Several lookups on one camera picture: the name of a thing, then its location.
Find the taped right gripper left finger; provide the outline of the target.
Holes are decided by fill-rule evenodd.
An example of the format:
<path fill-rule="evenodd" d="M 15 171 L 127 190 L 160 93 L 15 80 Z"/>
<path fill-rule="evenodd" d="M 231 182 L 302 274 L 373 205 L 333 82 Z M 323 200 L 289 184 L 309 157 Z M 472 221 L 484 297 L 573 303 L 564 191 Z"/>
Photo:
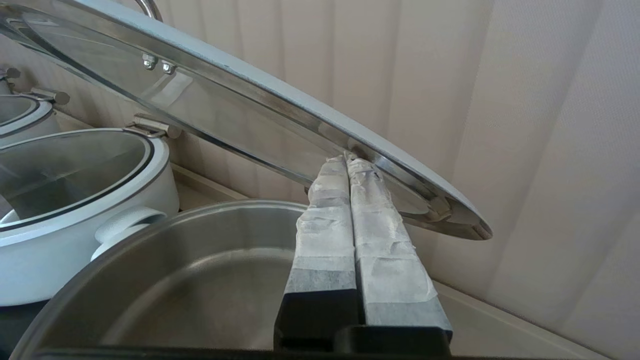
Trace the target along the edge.
<path fill-rule="evenodd" d="M 343 156 L 321 166 L 297 219 L 295 252 L 274 324 L 277 351 L 331 351 L 360 322 L 349 177 Z"/>

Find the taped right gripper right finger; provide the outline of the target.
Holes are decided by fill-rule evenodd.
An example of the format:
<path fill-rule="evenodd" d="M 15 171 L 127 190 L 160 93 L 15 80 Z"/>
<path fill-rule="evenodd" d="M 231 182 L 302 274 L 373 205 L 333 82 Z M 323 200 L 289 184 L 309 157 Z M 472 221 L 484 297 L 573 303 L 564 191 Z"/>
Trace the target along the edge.
<path fill-rule="evenodd" d="M 366 325 L 452 331 L 379 169 L 355 156 L 346 164 Z"/>

